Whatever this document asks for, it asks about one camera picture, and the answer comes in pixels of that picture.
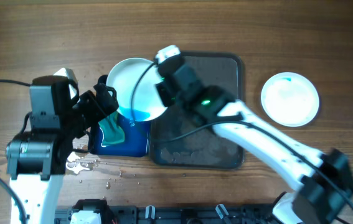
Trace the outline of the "white plate top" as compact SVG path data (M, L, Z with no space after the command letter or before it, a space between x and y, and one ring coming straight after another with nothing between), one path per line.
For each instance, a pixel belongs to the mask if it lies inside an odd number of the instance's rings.
M108 74L106 85L116 90L118 112L125 118L150 121L160 117L167 108L162 104L156 84L161 76L152 61L128 58L117 63Z

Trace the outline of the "green scrubbing sponge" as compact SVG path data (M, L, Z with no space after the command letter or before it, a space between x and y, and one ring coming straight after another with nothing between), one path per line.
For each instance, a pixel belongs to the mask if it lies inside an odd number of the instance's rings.
M104 146L112 146L121 144L125 141L125 133L118 125L118 112L107 116L105 119L98 122L100 129L103 132L102 144Z

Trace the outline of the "pinkish white plate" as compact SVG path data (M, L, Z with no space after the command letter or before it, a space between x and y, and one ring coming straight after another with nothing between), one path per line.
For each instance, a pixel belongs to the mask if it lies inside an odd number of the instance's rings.
M294 72L281 72L269 78L261 90L260 101L273 121L292 128L309 124L320 109L315 86Z

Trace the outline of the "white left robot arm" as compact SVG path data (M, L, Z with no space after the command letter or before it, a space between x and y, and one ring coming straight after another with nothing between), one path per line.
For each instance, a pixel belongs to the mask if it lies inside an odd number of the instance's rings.
M11 223L53 223L66 161L73 140L88 134L118 109L116 90L104 83L94 91L70 95L78 85L62 76L43 76L30 85L32 111L25 117L31 130L22 129L7 145Z

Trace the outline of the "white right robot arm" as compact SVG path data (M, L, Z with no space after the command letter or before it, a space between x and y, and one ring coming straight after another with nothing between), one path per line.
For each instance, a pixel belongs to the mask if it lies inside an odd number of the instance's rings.
M347 156L299 143L248 109L226 89L206 86L181 55L157 55L166 106L178 106L197 127L209 128L272 168L292 189L272 208L279 223L331 223L345 206L353 211L353 175Z

